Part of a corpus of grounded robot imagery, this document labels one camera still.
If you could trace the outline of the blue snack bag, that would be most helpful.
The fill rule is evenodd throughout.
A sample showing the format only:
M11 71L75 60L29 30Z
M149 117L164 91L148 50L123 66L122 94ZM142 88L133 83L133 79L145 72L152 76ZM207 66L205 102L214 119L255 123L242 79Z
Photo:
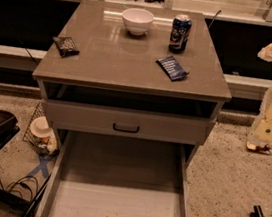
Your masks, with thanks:
M167 74L171 81L178 81L184 79L188 75L188 71L185 71L178 61L171 56L159 58L157 64Z

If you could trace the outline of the black chip bag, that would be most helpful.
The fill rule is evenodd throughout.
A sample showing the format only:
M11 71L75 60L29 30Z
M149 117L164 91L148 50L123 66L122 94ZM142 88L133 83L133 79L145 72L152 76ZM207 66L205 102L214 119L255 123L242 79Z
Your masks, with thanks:
M79 50L71 37L55 37L53 41L62 58L79 54Z

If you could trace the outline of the white bowl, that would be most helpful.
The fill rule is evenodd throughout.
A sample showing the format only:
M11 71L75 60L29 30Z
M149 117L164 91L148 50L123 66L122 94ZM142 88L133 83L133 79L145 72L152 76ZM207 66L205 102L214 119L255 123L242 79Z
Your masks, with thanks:
M128 8L122 12L122 20L128 32L143 35L152 25L154 15L143 8Z

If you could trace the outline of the blue pepsi can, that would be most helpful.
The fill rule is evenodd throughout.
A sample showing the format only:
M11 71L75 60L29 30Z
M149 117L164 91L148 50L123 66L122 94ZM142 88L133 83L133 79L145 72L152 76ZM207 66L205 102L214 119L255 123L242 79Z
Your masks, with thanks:
M188 43L192 21L186 14L178 14L172 21L169 49L173 52L183 52Z

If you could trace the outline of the grey drawer cabinet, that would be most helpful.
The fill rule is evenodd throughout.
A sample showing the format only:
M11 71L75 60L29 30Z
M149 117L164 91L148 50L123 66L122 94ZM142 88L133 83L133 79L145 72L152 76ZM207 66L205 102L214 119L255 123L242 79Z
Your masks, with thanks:
M80 3L62 30L80 53L62 58L57 48L48 50L33 73L42 100L216 122L231 95L203 15L189 15L193 23L186 50L175 56L189 73L174 82L157 60L171 54L168 43L177 11L152 8L152 26L145 35L134 36L121 19L128 7L108 1ZM186 160L201 146L177 144Z

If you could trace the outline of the open grey lower drawer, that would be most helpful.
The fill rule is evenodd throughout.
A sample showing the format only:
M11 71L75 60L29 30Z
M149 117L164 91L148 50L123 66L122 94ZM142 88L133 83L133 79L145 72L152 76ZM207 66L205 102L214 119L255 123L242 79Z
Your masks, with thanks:
M69 133L34 217L189 217L177 143Z

